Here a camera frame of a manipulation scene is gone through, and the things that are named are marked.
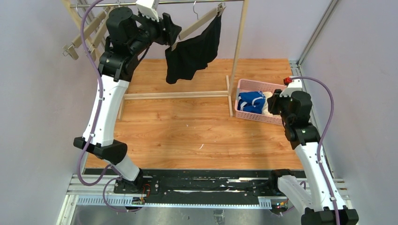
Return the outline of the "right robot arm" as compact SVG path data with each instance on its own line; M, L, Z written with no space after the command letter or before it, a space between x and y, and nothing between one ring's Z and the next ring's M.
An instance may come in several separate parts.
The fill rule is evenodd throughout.
M309 121L311 96L304 91L284 95L276 89L268 110L282 118L285 136L299 157L310 190L287 169L274 172L273 188L284 194L300 213L303 225L356 225L359 215L341 197L325 162L321 136Z

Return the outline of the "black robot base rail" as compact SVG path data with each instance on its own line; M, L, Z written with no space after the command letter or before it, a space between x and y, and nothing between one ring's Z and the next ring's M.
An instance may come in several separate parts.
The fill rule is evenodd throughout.
M293 198L274 188L265 171L145 170L138 189L108 171L94 186L74 175L67 189L78 205L110 206L117 211L142 208L288 209Z

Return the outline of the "black underwear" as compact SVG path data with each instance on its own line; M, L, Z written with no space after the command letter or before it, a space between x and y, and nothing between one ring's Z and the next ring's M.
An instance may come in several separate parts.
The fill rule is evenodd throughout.
M208 27L196 37L179 42L175 50L165 50L167 63L166 83L192 80L196 71L208 67L218 55L222 28L222 16L215 17Z

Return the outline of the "beige hanger with cream underwear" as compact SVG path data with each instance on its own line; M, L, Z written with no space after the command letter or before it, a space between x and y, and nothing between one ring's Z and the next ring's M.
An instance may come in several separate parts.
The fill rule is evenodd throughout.
M105 14L104 19L100 21L98 31L94 35L94 40L92 41L90 47L89 47L89 52L93 52L95 49L97 49L104 38L104 35L106 33L106 21L108 19L108 13Z

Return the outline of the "blue underwear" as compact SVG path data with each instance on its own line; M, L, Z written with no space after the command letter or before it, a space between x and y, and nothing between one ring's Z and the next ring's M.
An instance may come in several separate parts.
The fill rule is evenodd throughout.
M247 113L262 114L265 97L261 91L240 92L237 109Z

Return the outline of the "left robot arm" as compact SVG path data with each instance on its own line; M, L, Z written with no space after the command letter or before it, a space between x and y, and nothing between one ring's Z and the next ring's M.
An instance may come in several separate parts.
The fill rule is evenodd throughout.
M182 28L173 23L170 14L150 18L134 14L128 7L110 11L106 21L108 37L105 51L94 65L98 78L96 101L89 123L73 145L109 163L121 181L134 192L143 187L143 171L127 155L127 144L114 138L119 106L132 80L134 70L153 43L173 45Z

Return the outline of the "cream underwear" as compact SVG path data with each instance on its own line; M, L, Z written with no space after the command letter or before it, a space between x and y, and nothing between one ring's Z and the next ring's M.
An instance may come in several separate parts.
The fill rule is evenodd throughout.
M272 113L269 112L269 106L270 104L268 103L268 99L270 99L273 96L273 92L271 91L265 91L263 92L263 95L265 97L265 103L264 106L262 108L262 115L267 116L267 117L271 117L271 118L278 118L280 119L281 116L280 115L274 115Z

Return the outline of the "beige hanger with black underwear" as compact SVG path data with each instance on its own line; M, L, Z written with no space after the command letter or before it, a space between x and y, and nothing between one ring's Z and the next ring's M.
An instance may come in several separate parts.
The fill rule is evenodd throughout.
M171 46L171 50L172 51L175 50L175 48L177 47L178 42L181 42L182 40L187 38L194 31L199 29L201 26L203 26L205 23L207 23L208 21L210 21L214 17L217 17L217 16L221 15L223 13L223 11L225 10L225 8L226 8L225 3L220 3L220 4L218 4L217 7L211 9L210 11L208 11L206 14L204 14L202 17L199 18L199 14L195 11L196 3L197 3L197 1L195 0L194 3L193 3L192 9L193 9L193 12L195 13L195 15L197 16L197 20L193 24L191 24L189 27L183 29L179 33L176 42Z

